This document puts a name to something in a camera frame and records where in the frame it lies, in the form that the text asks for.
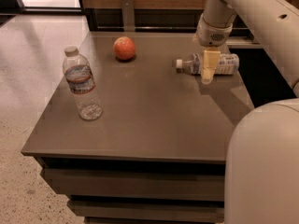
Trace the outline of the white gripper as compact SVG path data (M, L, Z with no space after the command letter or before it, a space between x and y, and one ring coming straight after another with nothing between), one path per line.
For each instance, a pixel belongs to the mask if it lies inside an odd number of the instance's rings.
M215 27L205 21L204 15L200 16L194 37L202 47L208 47L203 52L201 67L203 84L208 85L212 82L221 56L221 51L217 47L226 42L232 30L232 24L224 28Z

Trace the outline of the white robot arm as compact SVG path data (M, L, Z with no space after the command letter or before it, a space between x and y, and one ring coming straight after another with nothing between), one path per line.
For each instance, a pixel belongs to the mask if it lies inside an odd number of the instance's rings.
M299 9L285 0L207 0L197 27L204 77L215 34L239 16L262 51L241 54L255 106L235 127L225 171L224 224L299 224Z

